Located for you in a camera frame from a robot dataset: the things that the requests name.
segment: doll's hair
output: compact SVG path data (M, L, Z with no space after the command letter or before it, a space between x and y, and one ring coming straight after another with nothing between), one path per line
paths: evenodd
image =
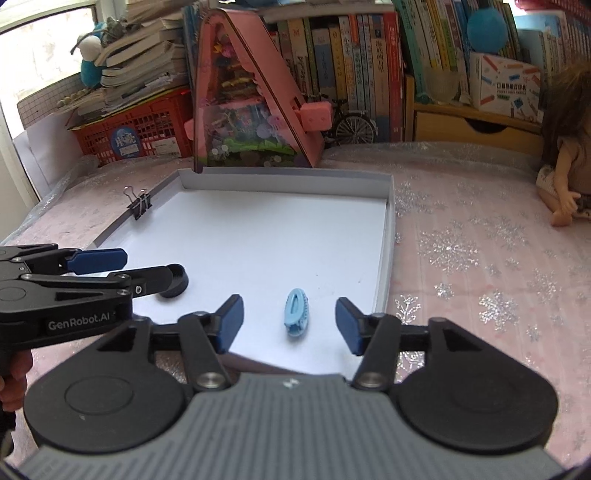
M584 145L584 126L591 114L591 63L581 62L555 75L546 95L542 123L542 164L556 166L558 138L575 137Z

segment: wooden drawer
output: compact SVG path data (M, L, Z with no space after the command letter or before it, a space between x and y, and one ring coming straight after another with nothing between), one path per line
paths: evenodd
M544 142L540 135L482 120L439 113L417 112L417 142L462 142L504 148L539 157Z

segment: pink tablecloth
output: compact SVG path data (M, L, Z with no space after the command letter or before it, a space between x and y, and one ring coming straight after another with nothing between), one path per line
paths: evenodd
M591 223L553 229L528 162L505 151L449 153L415 144L331 149L323 166L394 175L398 245L390 312L405 323L448 317L548 378L560 397L548 449L572 465L591 450ZM127 205L125 185L151 189L187 166L137 168L78 185L18 243L85 247ZM88 341L36 351L30 381ZM401 377L421 361L405 354ZM34 449L20 420L14 462Z

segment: binder clip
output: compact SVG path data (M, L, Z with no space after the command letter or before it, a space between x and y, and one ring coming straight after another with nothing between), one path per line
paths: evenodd
M127 185L123 189L123 193L131 202L128 209L134 214L134 218L137 220L152 206L151 195L146 189L139 191L139 197L134 193L134 188Z

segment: cardboard box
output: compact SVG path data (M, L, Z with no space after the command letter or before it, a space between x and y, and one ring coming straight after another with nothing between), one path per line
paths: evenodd
M477 110L538 121L540 69L486 53L470 53L470 94Z

